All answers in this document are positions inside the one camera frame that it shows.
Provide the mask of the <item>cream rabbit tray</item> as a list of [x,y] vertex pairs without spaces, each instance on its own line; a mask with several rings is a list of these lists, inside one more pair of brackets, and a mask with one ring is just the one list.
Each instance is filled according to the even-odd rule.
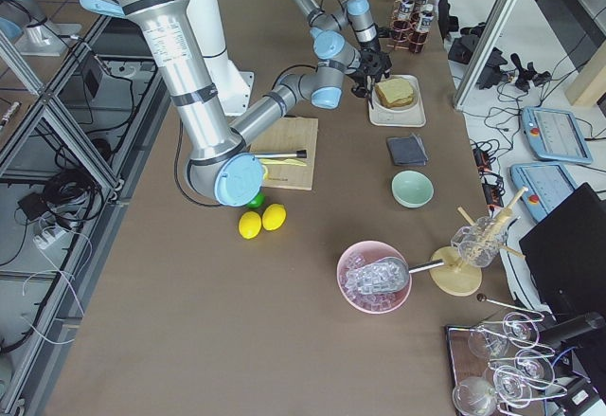
[[402,107],[384,107],[375,92],[372,92],[371,100],[368,102],[369,120],[376,126],[408,127],[418,128],[426,123],[422,97],[419,89],[419,81],[413,75],[400,75],[410,82],[413,89],[413,101]]

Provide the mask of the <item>tea bottle upper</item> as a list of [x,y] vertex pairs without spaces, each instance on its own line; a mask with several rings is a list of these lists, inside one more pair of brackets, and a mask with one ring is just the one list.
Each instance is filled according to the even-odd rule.
[[410,17],[414,7],[414,0],[402,0],[399,4],[393,28],[396,31],[405,31],[410,28]]

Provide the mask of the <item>tea bottle lower right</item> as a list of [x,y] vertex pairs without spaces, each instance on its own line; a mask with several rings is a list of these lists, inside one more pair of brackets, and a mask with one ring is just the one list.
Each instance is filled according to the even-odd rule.
[[416,22],[416,26],[412,33],[409,51],[418,54],[422,51],[423,46],[426,42],[427,36],[431,29],[431,25],[434,19],[434,6],[431,4],[425,5],[419,12],[419,17]]

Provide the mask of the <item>grey folded cloth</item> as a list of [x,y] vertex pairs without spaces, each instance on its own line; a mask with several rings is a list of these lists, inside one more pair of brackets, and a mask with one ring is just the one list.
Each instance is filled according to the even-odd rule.
[[429,158],[420,136],[389,137],[386,140],[391,160],[397,166],[425,166]]

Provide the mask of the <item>wooden cutting board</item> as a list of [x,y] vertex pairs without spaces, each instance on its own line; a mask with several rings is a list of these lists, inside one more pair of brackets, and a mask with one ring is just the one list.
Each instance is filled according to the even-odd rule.
[[296,158],[301,164],[266,165],[264,188],[312,189],[317,132],[317,118],[282,118],[253,141],[253,154],[307,152],[306,158]]

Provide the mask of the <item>green lime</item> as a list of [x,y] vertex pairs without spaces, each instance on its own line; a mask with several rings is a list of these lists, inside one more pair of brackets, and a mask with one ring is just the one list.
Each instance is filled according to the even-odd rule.
[[265,194],[263,192],[259,192],[250,202],[246,204],[248,208],[259,208],[263,205],[265,201]]

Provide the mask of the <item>yellow lemon upper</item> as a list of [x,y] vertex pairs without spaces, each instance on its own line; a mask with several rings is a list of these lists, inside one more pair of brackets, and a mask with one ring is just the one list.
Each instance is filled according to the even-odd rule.
[[281,204],[272,204],[263,211],[261,223],[265,230],[274,231],[283,226],[286,218],[286,208]]

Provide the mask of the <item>yellow lemon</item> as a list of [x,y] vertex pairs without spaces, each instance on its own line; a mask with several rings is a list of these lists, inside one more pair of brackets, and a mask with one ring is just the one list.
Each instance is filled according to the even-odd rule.
[[286,218],[286,208],[281,204],[272,204],[263,211],[261,223],[265,230],[274,231],[283,226]]
[[242,214],[238,224],[239,234],[243,239],[256,238],[262,228],[261,216],[255,211],[247,211]]

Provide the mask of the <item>glass mug on stand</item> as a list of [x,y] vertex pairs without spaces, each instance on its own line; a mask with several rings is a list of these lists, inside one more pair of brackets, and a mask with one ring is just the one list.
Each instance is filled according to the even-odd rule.
[[467,264],[489,266],[507,238],[506,227],[491,217],[481,217],[471,226],[461,227],[451,239],[451,246]]

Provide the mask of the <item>upper teach pendant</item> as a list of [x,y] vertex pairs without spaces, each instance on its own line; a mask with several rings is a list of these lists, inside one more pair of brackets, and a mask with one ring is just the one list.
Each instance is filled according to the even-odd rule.
[[591,164],[594,159],[578,125],[569,111],[525,107],[521,121],[530,148],[541,160]]

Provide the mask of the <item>teach pendant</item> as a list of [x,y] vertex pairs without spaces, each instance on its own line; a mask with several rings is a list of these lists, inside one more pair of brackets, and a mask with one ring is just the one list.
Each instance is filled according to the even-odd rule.
[[543,220],[578,186],[560,162],[514,164],[509,173],[516,189],[528,188],[523,201],[536,222]]
[[530,148],[541,160],[591,164],[594,159],[578,125],[569,111],[525,107],[521,121]]

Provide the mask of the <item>lower teach pendant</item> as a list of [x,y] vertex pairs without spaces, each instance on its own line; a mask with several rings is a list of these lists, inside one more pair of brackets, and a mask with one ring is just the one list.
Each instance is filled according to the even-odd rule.
[[560,162],[514,164],[509,173],[516,189],[528,188],[523,201],[536,222],[543,220],[578,186]]

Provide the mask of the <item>wooden stand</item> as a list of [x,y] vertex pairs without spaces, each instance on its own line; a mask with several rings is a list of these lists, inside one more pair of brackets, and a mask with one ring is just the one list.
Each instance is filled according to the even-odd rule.
[[[513,218],[512,207],[515,203],[528,191],[527,187],[522,187],[513,196],[512,200],[502,208],[495,217],[497,223],[503,224],[506,229]],[[473,220],[472,217],[465,211],[463,207],[458,207],[457,210],[468,222],[468,226],[473,225],[477,220]],[[524,258],[525,255],[521,252],[514,250],[505,244],[503,244],[499,251],[504,249],[515,256]],[[458,252],[453,246],[444,246],[437,250],[432,255],[432,260],[442,259],[445,264],[433,268],[430,270],[430,275],[436,285],[444,292],[457,296],[466,297],[476,292],[482,282],[482,268],[471,266],[464,262],[459,256]]]

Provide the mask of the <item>white power strip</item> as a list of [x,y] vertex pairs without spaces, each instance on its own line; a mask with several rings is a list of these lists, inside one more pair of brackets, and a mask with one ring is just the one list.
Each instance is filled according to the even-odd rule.
[[62,239],[67,233],[68,230],[62,226],[48,226],[33,237],[33,243],[39,250],[44,251]]

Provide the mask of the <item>aluminium frame post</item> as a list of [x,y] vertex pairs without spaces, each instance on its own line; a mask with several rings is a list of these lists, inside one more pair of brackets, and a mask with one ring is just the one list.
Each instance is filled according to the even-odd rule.
[[454,94],[453,105],[456,111],[461,111],[463,109],[464,103],[478,81],[492,49],[516,3],[517,0],[495,1],[486,22],[485,29],[473,51],[468,68]]

